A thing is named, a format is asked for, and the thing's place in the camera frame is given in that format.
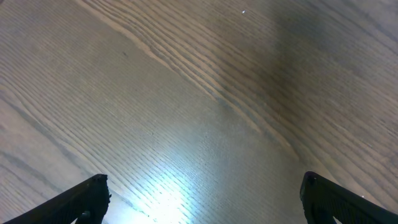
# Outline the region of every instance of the wooden table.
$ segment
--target wooden table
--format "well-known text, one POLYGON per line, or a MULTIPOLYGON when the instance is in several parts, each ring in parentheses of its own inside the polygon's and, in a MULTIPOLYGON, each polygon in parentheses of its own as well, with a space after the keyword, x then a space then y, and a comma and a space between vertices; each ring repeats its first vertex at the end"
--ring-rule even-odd
POLYGON ((96 173, 106 223, 305 223, 306 170, 398 212, 395 0, 5 0, 0 222, 96 173))

